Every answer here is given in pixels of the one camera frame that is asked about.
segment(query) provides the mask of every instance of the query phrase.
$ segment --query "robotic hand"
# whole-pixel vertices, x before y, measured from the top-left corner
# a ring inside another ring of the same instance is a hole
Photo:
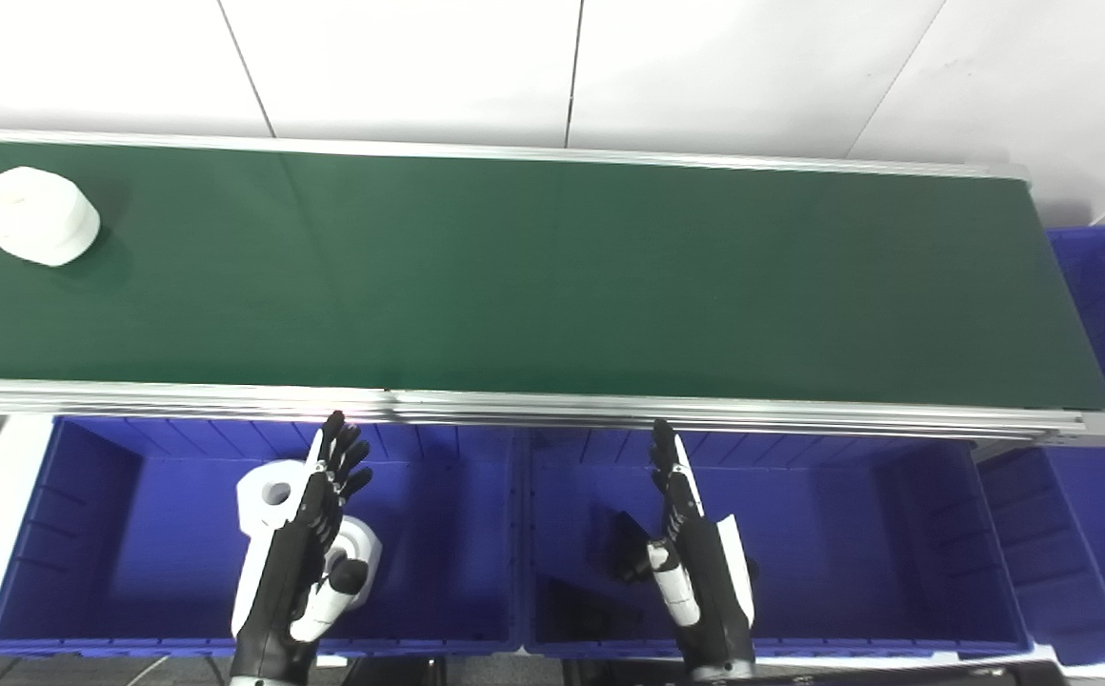
[[[694,682],[750,678],[756,611],[735,516],[717,524],[705,517],[684,444],[663,420],[653,425],[650,457],[663,538],[646,543],[646,556],[684,665]]]
[[[341,513],[372,476],[369,467],[354,472],[369,452],[358,434],[334,412],[305,463],[269,463],[257,467],[266,472],[256,482],[252,474],[240,482],[240,527],[252,542],[231,618],[231,686],[305,686],[320,635],[341,612],[365,602],[379,542]],[[245,510],[245,496],[252,504],[264,499],[266,516]]]

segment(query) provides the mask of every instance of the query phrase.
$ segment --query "blue plastic bin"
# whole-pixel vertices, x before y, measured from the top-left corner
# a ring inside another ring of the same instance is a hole
[[[3,655],[229,655],[248,538],[234,486],[304,456],[317,425],[64,419],[0,593]],[[352,514],[383,541],[369,603],[332,655],[519,646],[515,431],[365,426],[375,479]]]
[[[612,521],[657,532],[649,433],[536,431],[527,651],[678,655],[653,585],[609,573]],[[709,516],[760,564],[758,655],[1009,655],[1029,640],[965,443],[687,433]]]
[[[1050,232],[1105,377],[1105,225]],[[1105,662],[1105,447],[980,465],[1028,629],[1065,664]]]

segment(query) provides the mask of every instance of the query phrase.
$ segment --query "white object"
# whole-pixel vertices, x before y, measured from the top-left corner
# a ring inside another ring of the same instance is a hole
[[[653,568],[653,582],[657,583],[662,602],[675,626],[692,626],[701,621],[701,605],[696,603],[693,580],[684,564],[678,560],[672,563],[671,552],[662,541],[645,543],[645,555]]]
[[[313,443],[313,455],[320,446],[320,435],[316,434]],[[256,599],[256,585],[260,574],[265,569],[269,550],[273,543],[273,531],[281,529],[293,520],[307,478],[313,472],[323,472],[322,464],[309,456],[307,463],[301,461],[271,461],[244,474],[235,485],[235,498],[239,503],[239,529],[251,539],[244,556],[243,570],[239,573],[239,589],[235,590],[235,603],[231,611],[231,635],[238,634],[248,621],[252,603]],[[375,582],[375,570],[379,564],[382,545],[365,521],[351,516],[344,516],[340,529],[332,548],[325,555],[325,570],[317,587],[307,595],[307,605],[301,616],[291,624],[291,635],[296,641],[314,641],[328,630],[341,613],[351,611],[369,597],[370,587]],[[367,564],[366,583],[356,594],[340,593],[327,583],[326,578],[336,561],[357,559]]]
[[[345,558],[365,560],[366,583],[361,591],[352,595],[336,591],[330,583],[322,583],[316,592],[307,595],[303,616],[291,622],[291,637],[304,642],[322,637],[341,613],[365,603],[370,595],[370,585],[375,583],[375,570],[379,566],[379,552],[382,550],[379,538],[365,521],[351,516],[343,517],[332,550],[325,556],[325,574],[332,572],[332,566]]]
[[[728,516],[717,523],[717,536],[722,539],[722,555],[726,557],[726,568],[730,572],[730,585],[735,588],[739,608],[748,615],[748,626],[756,621],[756,603],[751,597],[751,574],[748,573],[748,557],[743,555],[743,538],[739,523]]]
[[[99,213],[69,178],[15,168],[0,173],[0,247],[51,267],[86,252]]]

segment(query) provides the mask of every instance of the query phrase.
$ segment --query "aluminum frame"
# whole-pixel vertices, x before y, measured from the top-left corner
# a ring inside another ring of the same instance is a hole
[[[810,400],[401,391],[0,379],[0,413],[320,421],[332,409],[364,422],[682,430],[1010,440],[1105,446],[1105,412]]]

